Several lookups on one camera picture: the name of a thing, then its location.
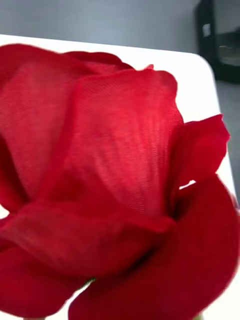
rose petal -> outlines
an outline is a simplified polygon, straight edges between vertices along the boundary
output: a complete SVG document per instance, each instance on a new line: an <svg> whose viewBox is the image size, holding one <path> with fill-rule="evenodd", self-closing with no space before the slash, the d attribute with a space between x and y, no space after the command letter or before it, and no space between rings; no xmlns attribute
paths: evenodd
<svg viewBox="0 0 240 320"><path fill-rule="evenodd" d="M144 215L166 214L170 152L183 125L176 91L172 75L149 69L80 81L69 146L52 161L41 198L53 193L57 199L57 189L71 179L82 183L78 189L106 189Z"/></svg>
<svg viewBox="0 0 240 320"><path fill-rule="evenodd" d="M116 55L106 52L84 52L84 51L71 51L66 52L64 55L69 55L81 62L92 70L95 74L113 74L117 71L132 69L132 67L122 62Z"/></svg>
<svg viewBox="0 0 240 320"><path fill-rule="evenodd" d="M0 204L8 211L15 212L27 200L8 147L0 136Z"/></svg>
<svg viewBox="0 0 240 320"><path fill-rule="evenodd" d="M227 152L230 135L221 114L184 124L172 157L172 176L178 187L214 174Z"/></svg>
<svg viewBox="0 0 240 320"><path fill-rule="evenodd" d="M31 203L0 235L62 273L92 278L127 269L174 225L166 216L144 219L116 203L97 202L93 217L89 200L79 212Z"/></svg>
<svg viewBox="0 0 240 320"><path fill-rule="evenodd" d="M176 232L118 279L97 280L69 308L69 320L187 320L226 288L239 253L239 217L214 176L180 192Z"/></svg>
<svg viewBox="0 0 240 320"><path fill-rule="evenodd" d="M85 282L56 273L17 247L0 253L0 310L17 317L56 313Z"/></svg>
<svg viewBox="0 0 240 320"><path fill-rule="evenodd" d="M84 63L27 45L0 47L0 134L32 197L59 139Z"/></svg>

dark object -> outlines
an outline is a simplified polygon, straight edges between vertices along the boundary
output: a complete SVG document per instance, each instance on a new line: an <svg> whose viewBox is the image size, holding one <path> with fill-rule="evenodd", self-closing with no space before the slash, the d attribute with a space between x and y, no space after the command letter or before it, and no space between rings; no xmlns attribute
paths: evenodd
<svg viewBox="0 0 240 320"><path fill-rule="evenodd" d="M201 0L195 19L198 53L216 79L240 83L240 1Z"/></svg>

fabric petal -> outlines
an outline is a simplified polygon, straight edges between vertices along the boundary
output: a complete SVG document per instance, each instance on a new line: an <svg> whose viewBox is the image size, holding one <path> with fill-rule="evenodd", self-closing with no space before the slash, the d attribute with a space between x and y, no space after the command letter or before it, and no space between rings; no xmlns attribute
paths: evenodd
<svg viewBox="0 0 240 320"><path fill-rule="evenodd" d="M97 280L69 308L69 320L189 320L232 278L239 217L214 176L180 192L178 226L156 252L118 279Z"/></svg>
<svg viewBox="0 0 240 320"><path fill-rule="evenodd" d="M8 211L17 211L28 197L20 182L12 157L0 136L0 204Z"/></svg>
<svg viewBox="0 0 240 320"><path fill-rule="evenodd" d="M145 219L118 204L99 202L98 216L89 218L94 202L89 200L79 208L84 215L31 203L0 235L59 272L92 278L127 269L174 226L166 216Z"/></svg>
<svg viewBox="0 0 240 320"><path fill-rule="evenodd" d="M125 69L132 69L129 64L122 62L120 58L111 53L71 51L64 53L64 55L71 56L84 62L84 64L95 74L106 75Z"/></svg>
<svg viewBox="0 0 240 320"><path fill-rule="evenodd" d="M166 214L170 153L183 125L176 92L171 74L149 69L80 81L65 130L72 132L68 146L59 148L40 199L51 194L57 199L57 190L71 177L90 192L106 190L143 215Z"/></svg>
<svg viewBox="0 0 240 320"><path fill-rule="evenodd" d="M0 47L0 135L29 197L56 147L84 63L28 45Z"/></svg>
<svg viewBox="0 0 240 320"><path fill-rule="evenodd" d="M87 279L65 277L17 247L0 253L0 310L17 317L56 313Z"/></svg>
<svg viewBox="0 0 240 320"><path fill-rule="evenodd" d="M221 114L185 123L172 156L171 174L177 187L214 174L226 155L229 138Z"/></svg>

white table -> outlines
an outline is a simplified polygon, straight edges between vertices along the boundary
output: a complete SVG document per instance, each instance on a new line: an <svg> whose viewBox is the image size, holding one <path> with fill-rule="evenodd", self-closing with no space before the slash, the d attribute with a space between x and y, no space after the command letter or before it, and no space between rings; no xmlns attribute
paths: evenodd
<svg viewBox="0 0 240 320"><path fill-rule="evenodd" d="M208 63L199 55L184 52L144 49L97 43L31 38L14 35L0 35L0 45L23 43L45 49L66 51L108 52L136 69L154 64L155 70L172 73L178 82L176 102L184 121L202 120L220 113L213 72ZM229 156L222 161L218 174L228 189L235 194ZM0 217L5 214L0 210ZM240 272L228 289L203 313L204 320L240 319ZM49 320L67 320L67 305ZM1 320L17 317L0 312Z"/></svg>

artificial rose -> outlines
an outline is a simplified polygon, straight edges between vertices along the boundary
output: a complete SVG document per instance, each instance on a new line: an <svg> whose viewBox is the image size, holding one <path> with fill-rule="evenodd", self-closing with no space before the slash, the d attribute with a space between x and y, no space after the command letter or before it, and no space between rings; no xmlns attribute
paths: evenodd
<svg viewBox="0 0 240 320"><path fill-rule="evenodd" d="M238 260L222 116L184 123L171 74L108 53L0 60L0 310L48 316L96 277L69 320L196 316Z"/></svg>

